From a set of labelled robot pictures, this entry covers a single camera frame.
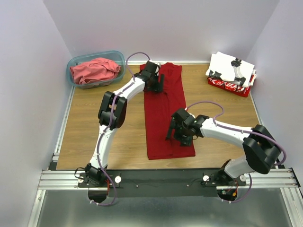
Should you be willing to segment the dark red t shirt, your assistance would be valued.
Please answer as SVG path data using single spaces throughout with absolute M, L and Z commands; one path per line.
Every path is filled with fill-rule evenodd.
M 174 138 L 166 139 L 171 116 L 186 107 L 182 85 L 182 67 L 165 63 L 160 68 L 164 75 L 163 91 L 144 93 L 144 115 L 147 157 L 149 160 L 194 157 L 194 146 L 181 146 Z

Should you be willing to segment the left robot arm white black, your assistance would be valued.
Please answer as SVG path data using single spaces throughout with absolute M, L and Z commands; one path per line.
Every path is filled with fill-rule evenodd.
M 163 83 L 164 75 L 160 74 L 160 63 L 149 60 L 123 87 L 104 94 L 98 112 L 98 140 L 92 158 L 83 168 L 84 173 L 75 176 L 78 185 L 85 183 L 101 187 L 105 182 L 115 185 L 107 174 L 106 168 L 113 138 L 125 121 L 128 101 L 143 91 L 162 92 Z

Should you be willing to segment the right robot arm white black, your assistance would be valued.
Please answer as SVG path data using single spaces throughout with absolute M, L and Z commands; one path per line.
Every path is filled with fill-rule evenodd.
M 229 185 L 243 174 L 257 172 L 268 174 L 282 148 L 262 125 L 240 127 L 216 121 L 206 115 L 197 117 L 186 109 L 178 109 L 171 117 L 166 139 L 174 138 L 181 146 L 191 146 L 194 137 L 213 138 L 242 148 L 244 155 L 227 160 L 209 177 L 215 185 Z

